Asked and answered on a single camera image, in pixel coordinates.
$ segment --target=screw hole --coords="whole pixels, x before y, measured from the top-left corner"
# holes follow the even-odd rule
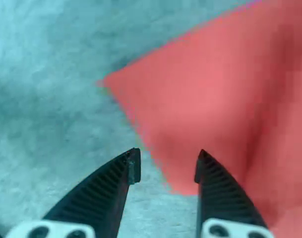
[[[67,238],[86,238],[86,233],[81,230],[76,230],[69,233]]]
[[[28,238],[45,238],[48,232],[49,229],[47,227],[37,227],[30,232]]]
[[[249,238],[265,238],[265,236],[259,232],[250,232],[248,237]]]
[[[209,232],[216,237],[229,237],[229,233],[226,228],[219,225],[211,226]]]

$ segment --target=gray carpet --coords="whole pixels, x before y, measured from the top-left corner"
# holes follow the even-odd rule
[[[0,0],[0,233],[140,145],[96,80],[243,2]],[[119,237],[193,237],[196,197],[169,194],[142,153]]]

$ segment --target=red object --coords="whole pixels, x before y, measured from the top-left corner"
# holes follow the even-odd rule
[[[197,193],[205,149],[278,238],[302,237],[302,0],[228,12],[104,83],[175,192]]]

